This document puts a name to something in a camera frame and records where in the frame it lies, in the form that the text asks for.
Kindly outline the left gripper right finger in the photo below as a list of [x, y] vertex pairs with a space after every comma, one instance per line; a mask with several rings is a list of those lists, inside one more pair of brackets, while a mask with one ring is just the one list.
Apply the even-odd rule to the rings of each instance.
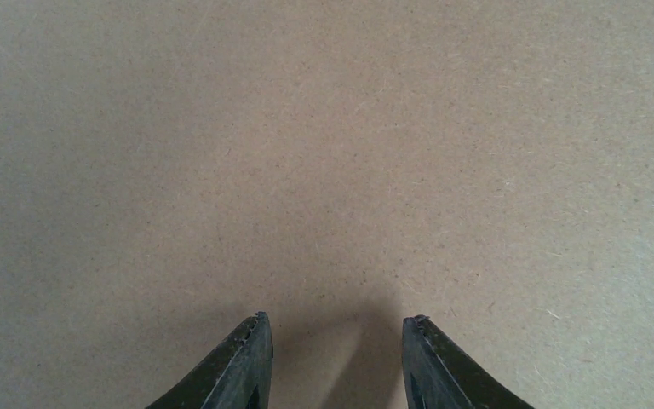
[[403, 320], [402, 368], [410, 409], [532, 409], [425, 315]]

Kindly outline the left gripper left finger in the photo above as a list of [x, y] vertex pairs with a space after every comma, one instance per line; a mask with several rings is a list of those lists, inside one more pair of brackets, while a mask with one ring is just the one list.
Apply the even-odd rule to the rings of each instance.
[[272, 329], [267, 313], [260, 311], [238, 324], [147, 408], [267, 408], [272, 373]]

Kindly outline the brown backing board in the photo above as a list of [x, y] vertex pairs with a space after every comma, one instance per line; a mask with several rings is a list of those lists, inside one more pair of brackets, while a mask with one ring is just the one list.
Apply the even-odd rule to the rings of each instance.
[[654, 1], [0, 1], [0, 408], [142, 408], [268, 313], [272, 408], [430, 317], [654, 408]]

